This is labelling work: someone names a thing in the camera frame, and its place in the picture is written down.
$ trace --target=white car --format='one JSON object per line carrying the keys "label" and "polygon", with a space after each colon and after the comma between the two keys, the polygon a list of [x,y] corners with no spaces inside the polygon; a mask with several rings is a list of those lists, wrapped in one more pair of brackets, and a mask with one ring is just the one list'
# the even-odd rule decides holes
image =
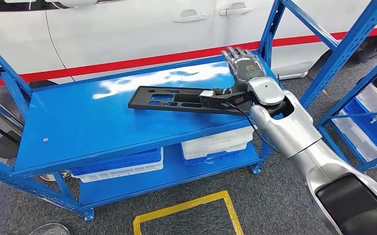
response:
{"label": "white car", "polygon": [[[369,0],[294,2],[340,40]],[[57,78],[53,81],[65,83],[214,56],[228,45],[254,49],[272,4],[273,0],[0,0],[0,54],[27,81]],[[377,35],[377,27],[371,35]],[[368,39],[367,57],[377,51],[371,48],[377,47],[377,37]],[[305,76],[328,51],[288,10],[273,45],[272,70],[281,78]]]}

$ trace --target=blue metal shelf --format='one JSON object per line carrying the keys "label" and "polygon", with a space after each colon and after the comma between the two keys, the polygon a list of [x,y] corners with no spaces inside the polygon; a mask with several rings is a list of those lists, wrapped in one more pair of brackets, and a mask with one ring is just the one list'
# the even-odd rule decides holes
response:
{"label": "blue metal shelf", "polygon": [[80,204],[95,207],[262,162],[252,143],[237,158],[184,165],[180,144],[164,147],[164,168],[142,174],[80,184]]}
{"label": "blue metal shelf", "polygon": [[[328,143],[332,146],[332,148],[335,150],[335,152],[344,160],[348,161],[348,159],[343,155],[343,153],[339,150],[338,146],[332,139],[329,137],[328,133],[324,131],[324,126],[328,123],[331,123],[333,127],[336,129],[340,137],[344,140],[344,142],[349,146],[349,148],[352,150],[354,155],[361,161],[361,165],[358,166],[358,170],[365,171],[368,169],[372,169],[377,167],[377,158],[372,161],[366,161],[360,153],[357,151],[355,146],[350,142],[350,140],[336,127],[336,125],[331,121],[333,118],[343,118],[343,117],[349,117],[349,118],[356,118],[359,120],[360,117],[363,116],[374,116],[377,115],[377,113],[369,113],[367,109],[363,107],[363,105],[360,105],[363,113],[361,114],[350,114],[350,115],[344,115],[344,116],[337,116],[338,112],[346,107],[346,105],[349,104],[350,101],[355,99],[356,95],[361,92],[367,85],[369,85],[371,82],[373,82],[377,78],[377,65],[366,75],[364,76],[356,85],[355,87],[347,93],[330,111],[327,112],[327,114],[321,118],[320,122],[317,124],[317,128],[322,132],[323,136],[326,138]],[[360,127],[365,134],[373,133],[369,130],[366,130],[366,128],[363,128],[363,126]]]}
{"label": "blue metal shelf", "polygon": [[[267,74],[274,79],[270,71],[272,40],[285,9],[289,9],[333,50],[301,99],[307,108],[376,26],[377,0],[371,0],[340,43],[291,0],[275,0],[259,48],[254,51],[263,61]],[[233,79],[223,56],[35,90],[31,90],[0,56],[0,78],[26,120],[16,164],[10,168],[0,163],[0,181],[83,215],[88,221],[94,218],[94,207],[120,199],[246,165],[251,165],[252,171],[257,173],[272,152],[263,143],[258,156],[253,146],[248,144],[241,157],[214,164],[186,166],[177,143],[244,127],[248,125],[247,120],[242,116],[127,108],[129,98],[140,85],[230,87]],[[332,111],[322,124],[335,113]],[[322,126],[319,129],[326,134]],[[335,151],[340,152],[327,134],[325,138]],[[60,174],[60,170],[70,167],[162,146],[168,146],[165,148],[163,170],[83,183],[80,202],[74,200]],[[367,164],[377,164],[377,160]],[[35,181],[34,177],[28,177],[50,172],[54,174],[60,192]],[[145,183],[136,185],[134,180]]]}
{"label": "blue metal shelf", "polygon": [[357,157],[357,159],[361,162],[361,165],[359,166],[359,170],[365,171],[367,169],[377,167],[377,164],[374,164],[373,167],[365,168],[364,166],[366,166],[366,164],[368,164],[369,162],[366,161],[366,159],[364,159],[363,156],[357,151],[356,147],[349,140],[349,138],[347,138],[347,136],[344,135],[333,122],[330,122],[330,123],[332,124],[332,126],[334,127],[334,129],[336,130],[336,132],[338,133],[338,135],[343,139],[343,141],[349,147],[349,149],[354,153],[354,155]]}
{"label": "blue metal shelf", "polygon": [[127,106],[140,85],[212,88],[233,82],[227,64],[215,62],[33,91],[12,175],[53,172],[248,126],[243,116]]}

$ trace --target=black bracket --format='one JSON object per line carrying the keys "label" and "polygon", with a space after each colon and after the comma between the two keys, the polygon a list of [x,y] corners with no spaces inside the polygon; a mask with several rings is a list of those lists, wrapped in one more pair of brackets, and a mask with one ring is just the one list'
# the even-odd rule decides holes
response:
{"label": "black bracket", "polygon": [[225,103],[230,102],[245,113],[252,106],[247,93],[200,96],[203,91],[211,89],[140,86],[128,108],[242,115]]}

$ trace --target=robot finger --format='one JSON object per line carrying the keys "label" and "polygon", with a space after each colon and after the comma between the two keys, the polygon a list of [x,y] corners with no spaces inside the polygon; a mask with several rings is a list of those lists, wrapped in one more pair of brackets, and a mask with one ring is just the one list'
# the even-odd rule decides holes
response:
{"label": "robot finger", "polygon": [[227,62],[232,60],[232,58],[229,56],[229,54],[225,50],[221,51],[221,53],[223,54]]}
{"label": "robot finger", "polygon": [[246,55],[253,56],[252,52],[250,50],[245,50]]}
{"label": "robot finger", "polygon": [[235,50],[239,53],[240,56],[245,56],[246,53],[244,50],[240,49],[239,47],[236,47]]}
{"label": "robot finger", "polygon": [[233,49],[233,47],[228,47],[228,51],[230,52],[230,54],[232,55],[232,57],[233,58],[238,58],[239,57],[239,54],[238,54],[238,52],[237,51],[235,51],[234,49]]}

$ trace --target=floor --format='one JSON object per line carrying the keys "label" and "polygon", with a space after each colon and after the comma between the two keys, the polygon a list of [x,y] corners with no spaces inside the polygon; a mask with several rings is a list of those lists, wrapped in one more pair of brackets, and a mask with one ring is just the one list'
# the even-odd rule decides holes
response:
{"label": "floor", "polygon": [[[296,96],[301,96],[324,60],[322,58],[307,77],[284,81],[283,84]],[[376,63],[377,60],[367,64],[350,60],[310,107],[314,123]],[[0,88],[0,102],[15,110],[3,88]],[[339,139],[334,132],[331,135]],[[350,156],[349,149],[342,142],[338,143]],[[259,149],[257,139],[254,144]],[[368,171],[368,175],[377,180],[377,169]],[[77,190],[76,180],[70,179],[68,184],[73,192]],[[109,204],[95,209],[93,222],[85,222],[74,213],[0,185],[0,235],[27,235],[50,222],[66,225],[75,235],[129,235],[133,234],[132,222],[138,215],[222,190],[228,191],[244,234],[329,234],[309,206],[309,196],[299,175],[287,160],[273,154],[259,174],[254,175],[249,167],[244,167]],[[144,222],[141,233],[236,234],[222,199]]]}

